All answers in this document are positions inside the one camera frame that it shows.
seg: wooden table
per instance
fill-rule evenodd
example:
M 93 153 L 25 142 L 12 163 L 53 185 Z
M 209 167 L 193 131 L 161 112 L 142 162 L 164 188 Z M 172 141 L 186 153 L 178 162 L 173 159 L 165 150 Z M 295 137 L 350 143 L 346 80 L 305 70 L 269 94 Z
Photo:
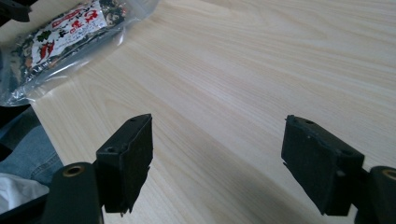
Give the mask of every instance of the wooden table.
M 76 2 L 40 0 L 0 40 Z M 284 118 L 339 136 L 365 169 L 396 167 L 395 12 L 385 0 L 163 0 L 32 105 L 65 164 L 152 114 L 148 180 L 132 214 L 106 223 L 353 223 L 354 208 L 322 217 L 282 164 Z

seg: clear plastic wrap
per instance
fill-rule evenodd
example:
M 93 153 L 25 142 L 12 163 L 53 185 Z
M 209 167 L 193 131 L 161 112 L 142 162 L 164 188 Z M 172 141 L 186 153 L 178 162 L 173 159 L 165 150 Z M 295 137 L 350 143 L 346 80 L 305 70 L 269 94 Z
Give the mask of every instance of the clear plastic wrap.
M 145 19 L 158 1 L 87 1 L 2 45 L 0 105 L 26 105 L 32 95 L 45 94 L 54 87 L 50 81 L 79 69 L 98 47 L 114 39 L 120 44 L 122 31 Z

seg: denim jeans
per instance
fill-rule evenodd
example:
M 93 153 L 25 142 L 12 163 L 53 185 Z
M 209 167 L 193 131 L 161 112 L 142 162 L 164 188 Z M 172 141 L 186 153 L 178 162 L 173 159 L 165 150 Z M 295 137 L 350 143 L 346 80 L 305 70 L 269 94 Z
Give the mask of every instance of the denim jeans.
M 53 174 L 63 167 L 33 109 L 18 117 L 0 142 L 12 153 L 0 161 L 0 173 L 17 175 L 49 186 Z

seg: printed label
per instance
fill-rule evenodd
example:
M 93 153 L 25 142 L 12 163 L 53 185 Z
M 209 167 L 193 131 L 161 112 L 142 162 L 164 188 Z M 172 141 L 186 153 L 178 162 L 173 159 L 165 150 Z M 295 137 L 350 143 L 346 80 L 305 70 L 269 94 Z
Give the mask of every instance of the printed label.
M 77 6 L 38 31 L 32 46 L 32 66 L 45 63 L 87 34 L 106 26 L 99 1 Z

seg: white cloth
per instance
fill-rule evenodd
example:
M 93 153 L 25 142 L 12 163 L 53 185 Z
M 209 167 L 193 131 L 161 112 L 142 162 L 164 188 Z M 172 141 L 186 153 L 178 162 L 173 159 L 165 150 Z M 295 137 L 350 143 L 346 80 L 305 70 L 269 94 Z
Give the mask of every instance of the white cloth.
M 0 214 L 28 203 L 50 190 L 37 181 L 0 173 Z

